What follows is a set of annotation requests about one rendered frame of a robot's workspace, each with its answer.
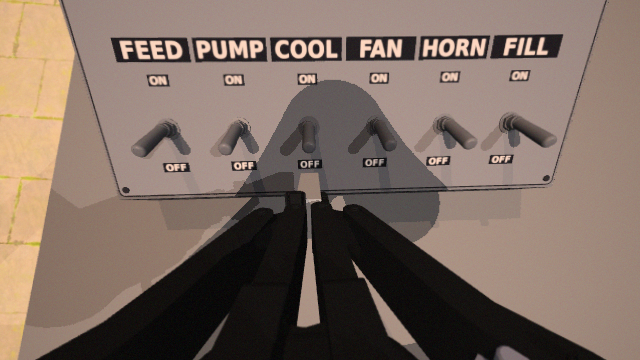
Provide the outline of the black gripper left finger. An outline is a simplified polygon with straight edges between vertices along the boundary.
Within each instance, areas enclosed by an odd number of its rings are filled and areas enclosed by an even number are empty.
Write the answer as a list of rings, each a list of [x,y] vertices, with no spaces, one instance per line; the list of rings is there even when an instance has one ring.
[[[276,360],[297,325],[309,228],[309,173],[285,208],[258,208],[104,322],[36,360]],[[229,313],[229,314],[228,314]]]

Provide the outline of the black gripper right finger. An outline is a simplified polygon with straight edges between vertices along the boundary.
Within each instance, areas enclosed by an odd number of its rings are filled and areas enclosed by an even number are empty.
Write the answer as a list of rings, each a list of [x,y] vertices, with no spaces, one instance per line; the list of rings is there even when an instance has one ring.
[[[331,360],[398,360],[353,262],[429,360],[606,360],[492,301],[364,207],[334,210],[318,173],[309,228]]]

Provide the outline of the grey switch panel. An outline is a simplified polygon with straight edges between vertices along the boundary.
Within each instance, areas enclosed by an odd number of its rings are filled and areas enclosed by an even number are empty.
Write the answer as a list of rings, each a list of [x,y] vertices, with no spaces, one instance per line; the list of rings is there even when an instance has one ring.
[[[552,187],[608,1],[59,3],[119,200],[186,200]]]

